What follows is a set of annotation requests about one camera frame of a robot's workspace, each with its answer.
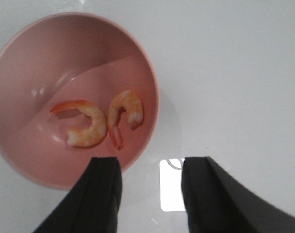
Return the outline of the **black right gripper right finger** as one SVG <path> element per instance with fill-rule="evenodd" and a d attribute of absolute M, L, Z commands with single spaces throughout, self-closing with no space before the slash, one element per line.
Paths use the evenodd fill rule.
<path fill-rule="evenodd" d="M 295 217 L 264 201 L 210 157 L 187 157 L 183 201 L 191 233 L 295 233 Z"/>

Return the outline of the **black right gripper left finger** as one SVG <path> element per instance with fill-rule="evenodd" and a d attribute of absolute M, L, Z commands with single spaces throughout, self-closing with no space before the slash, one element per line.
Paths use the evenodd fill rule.
<path fill-rule="evenodd" d="M 78 182 L 35 232 L 115 233 L 121 194 L 118 159 L 93 157 Z"/>

